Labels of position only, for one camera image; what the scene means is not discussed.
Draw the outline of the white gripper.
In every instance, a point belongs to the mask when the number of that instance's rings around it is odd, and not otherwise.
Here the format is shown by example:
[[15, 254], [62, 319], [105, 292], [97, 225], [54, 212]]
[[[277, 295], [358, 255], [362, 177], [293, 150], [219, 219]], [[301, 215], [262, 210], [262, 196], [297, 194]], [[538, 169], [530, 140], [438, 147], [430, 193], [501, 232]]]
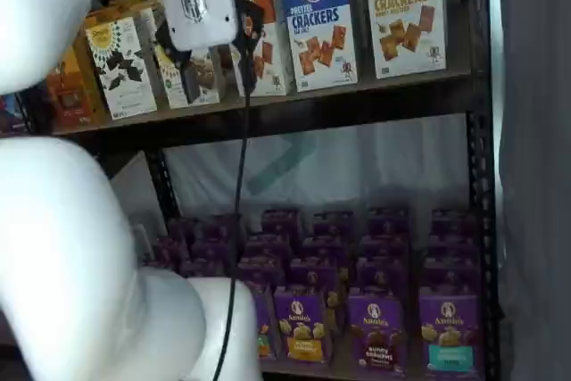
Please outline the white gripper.
[[[155, 31], [154, 53], [169, 104], [192, 104], [200, 95], [191, 51], [232, 46], [238, 53], [244, 96], [256, 87], [254, 52], [261, 38], [264, 9], [249, 0], [162, 0], [167, 21]], [[238, 14], [241, 19], [238, 28]]]

